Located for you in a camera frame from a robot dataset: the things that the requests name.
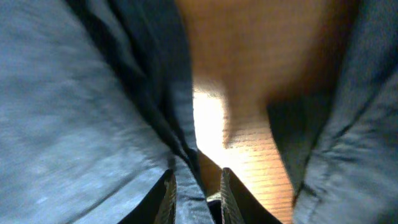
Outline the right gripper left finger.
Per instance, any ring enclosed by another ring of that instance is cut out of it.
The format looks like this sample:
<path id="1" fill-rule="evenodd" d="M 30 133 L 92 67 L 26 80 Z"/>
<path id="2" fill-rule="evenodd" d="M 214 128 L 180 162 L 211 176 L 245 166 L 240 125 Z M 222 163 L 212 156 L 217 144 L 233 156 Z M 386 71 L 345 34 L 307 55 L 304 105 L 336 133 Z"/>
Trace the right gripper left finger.
<path id="1" fill-rule="evenodd" d="M 118 224 L 175 224 L 177 182 L 166 170 L 139 205 Z"/>

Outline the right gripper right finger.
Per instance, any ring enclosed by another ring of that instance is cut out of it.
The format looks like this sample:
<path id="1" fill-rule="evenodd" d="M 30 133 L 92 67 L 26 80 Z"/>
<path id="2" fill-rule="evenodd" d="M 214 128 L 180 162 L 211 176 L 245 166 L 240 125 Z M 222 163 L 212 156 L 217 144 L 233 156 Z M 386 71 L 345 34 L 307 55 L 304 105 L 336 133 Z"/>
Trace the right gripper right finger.
<path id="1" fill-rule="evenodd" d="M 282 224 L 268 212 L 230 168 L 220 180 L 222 224 Z"/>

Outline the navy blue shorts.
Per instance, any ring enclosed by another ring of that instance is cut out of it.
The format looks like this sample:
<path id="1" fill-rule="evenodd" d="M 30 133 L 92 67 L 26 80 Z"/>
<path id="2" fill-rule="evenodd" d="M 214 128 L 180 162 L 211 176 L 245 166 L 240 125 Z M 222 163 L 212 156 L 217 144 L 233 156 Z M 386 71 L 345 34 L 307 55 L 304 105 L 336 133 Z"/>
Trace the navy blue shorts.
<path id="1" fill-rule="evenodd" d="M 194 76 L 270 123 L 294 223 L 397 222 L 396 1 L 1 2 L 1 222 L 119 223 L 166 170 L 213 223 Z"/>

